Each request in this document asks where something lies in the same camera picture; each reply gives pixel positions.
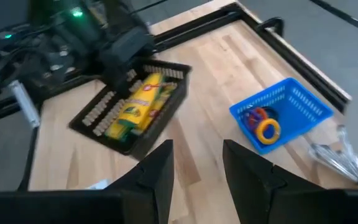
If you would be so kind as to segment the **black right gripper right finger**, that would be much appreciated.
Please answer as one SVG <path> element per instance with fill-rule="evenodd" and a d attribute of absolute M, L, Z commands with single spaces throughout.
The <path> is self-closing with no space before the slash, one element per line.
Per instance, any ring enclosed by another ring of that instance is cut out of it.
<path fill-rule="evenodd" d="M 241 224 L 358 224 L 356 189 L 325 189 L 231 139 L 223 163 Z"/>

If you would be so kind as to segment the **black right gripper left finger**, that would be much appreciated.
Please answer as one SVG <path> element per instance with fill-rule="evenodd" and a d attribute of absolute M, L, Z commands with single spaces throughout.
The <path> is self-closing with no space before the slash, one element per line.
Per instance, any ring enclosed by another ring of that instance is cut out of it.
<path fill-rule="evenodd" d="M 100 190 L 0 192 L 0 224 L 167 224 L 173 140 Z"/>

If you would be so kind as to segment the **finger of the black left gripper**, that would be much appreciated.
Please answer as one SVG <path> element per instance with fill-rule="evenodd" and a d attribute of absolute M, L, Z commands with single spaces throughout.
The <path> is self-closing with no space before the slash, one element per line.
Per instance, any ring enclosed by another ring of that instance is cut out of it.
<path fill-rule="evenodd" d="M 129 84 L 127 82 L 128 67 L 115 63 L 105 65 L 103 82 L 121 95 L 129 95 Z"/>

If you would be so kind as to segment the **yellow green crayon box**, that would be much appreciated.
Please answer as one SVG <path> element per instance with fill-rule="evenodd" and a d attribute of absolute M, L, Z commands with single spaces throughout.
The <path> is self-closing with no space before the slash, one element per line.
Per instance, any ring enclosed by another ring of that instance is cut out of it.
<path fill-rule="evenodd" d="M 128 132 L 143 122 L 160 94 L 164 76 L 151 73 L 143 84 L 127 99 L 118 117 L 105 131 L 105 136 L 122 141 Z"/>
<path fill-rule="evenodd" d="M 150 123 L 154 120 L 154 118 L 158 115 L 159 111 L 165 104 L 165 102 L 169 99 L 172 92 L 176 89 L 176 83 L 166 83 L 162 87 L 162 91 L 159 93 L 155 101 L 153 102 L 152 106 L 150 107 L 149 113 L 143 122 L 139 125 L 139 129 L 141 131 L 145 131 Z"/>

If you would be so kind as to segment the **black mesh basket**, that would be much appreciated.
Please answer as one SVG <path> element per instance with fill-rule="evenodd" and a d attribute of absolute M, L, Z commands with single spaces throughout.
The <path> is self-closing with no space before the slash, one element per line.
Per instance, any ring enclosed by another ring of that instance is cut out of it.
<path fill-rule="evenodd" d="M 188 89 L 189 65 L 138 58 L 132 62 L 127 72 L 129 95 L 121 95 L 106 85 L 68 124 L 70 129 L 90 138 L 123 155 L 138 160 L 145 157 L 154 142 L 165 129 L 175 112 L 183 103 Z M 164 83 L 176 83 L 177 87 L 163 105 L 162 109 L 145 131 L 136 134 L 128 132 L 122 141 L 105 136 L 105 131 L 118 117 L 119 110 L 130 95 L 153 72 L 164 76 Z"/>

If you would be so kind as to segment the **yellow coil wristband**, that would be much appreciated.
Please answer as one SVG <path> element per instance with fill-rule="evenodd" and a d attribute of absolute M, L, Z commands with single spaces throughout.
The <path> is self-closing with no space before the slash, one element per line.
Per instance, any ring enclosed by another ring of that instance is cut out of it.
<path fill-rule="evenodd" d="M 273 136 L 271 138 L 266 138 L 264 136 L 264 131 L 268 130 L 269 126 L 273 127 Z M 281 126 L 275 119 L 272 118 L 264 119 L 256 127 L 255 134 L 257 136 L 257 139 L 262 144 L 271 145 L 278 141 L 281 135 Z"/>

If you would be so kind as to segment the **purple coil wristband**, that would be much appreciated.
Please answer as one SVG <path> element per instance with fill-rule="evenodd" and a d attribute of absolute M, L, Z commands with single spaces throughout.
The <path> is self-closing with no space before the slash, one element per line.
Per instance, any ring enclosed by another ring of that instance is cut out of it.
<path fill-rule="evenodd" d="M 260 116 L 253 110 L 248 110 L 244 115 L 244 124 L 245 126 L 254 131 L 260 121 Z"/>

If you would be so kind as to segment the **orange coil wristband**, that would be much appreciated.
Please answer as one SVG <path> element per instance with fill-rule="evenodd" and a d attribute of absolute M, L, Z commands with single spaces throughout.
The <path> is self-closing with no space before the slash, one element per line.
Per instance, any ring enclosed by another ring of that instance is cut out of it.
<path fill-rule="evenodd" d="M 256 107 L 256 108 L 254 108 L 252 110 L 255 111 L 260 116 L 259 123 L 268 118 L 268 115 L 266 114 L 266 112 L 265 112 L 265 110 L 263 108 Z"/>

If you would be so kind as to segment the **blue slotted plastic basket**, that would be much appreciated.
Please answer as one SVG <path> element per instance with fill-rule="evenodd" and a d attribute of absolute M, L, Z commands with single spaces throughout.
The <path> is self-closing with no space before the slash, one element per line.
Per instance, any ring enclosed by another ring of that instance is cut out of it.
<path fill-rule="evenodd" d="M 244 124 L 244 115 L 256 107 L 270 106 L 278 114 L 281 135 L 271 145 L 262 144 Z M 260 154 L 266 154 L 302 135 L 333 115 L 332 109 L 294 78 L 286 78 L 244 100 L 229 109 L 242 132 Z"/>

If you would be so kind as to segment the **black arched clamp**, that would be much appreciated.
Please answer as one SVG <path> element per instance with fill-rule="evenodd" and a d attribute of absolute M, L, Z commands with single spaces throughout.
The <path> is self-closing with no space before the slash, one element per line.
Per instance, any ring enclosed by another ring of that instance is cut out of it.
<path fill-rule="evenodd" d="M 256 26 L 257 31 L 272 28 L 280 37 L 283 37 L 285 23 L 281 17 L 272 17 Z"/>

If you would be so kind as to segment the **white aluminium bracket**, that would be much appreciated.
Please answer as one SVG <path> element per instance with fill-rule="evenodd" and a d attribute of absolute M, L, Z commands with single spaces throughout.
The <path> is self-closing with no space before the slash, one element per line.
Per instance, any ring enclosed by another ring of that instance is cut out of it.
<path fill-rule="evenodd" d="M 8 85 L 8 87 L 15 96 L 30 126 L 33 129 L 38 128 L 40 126 L 39 112 L 25 89 L 25 86 L 18 80 L 14 80 Z"/>

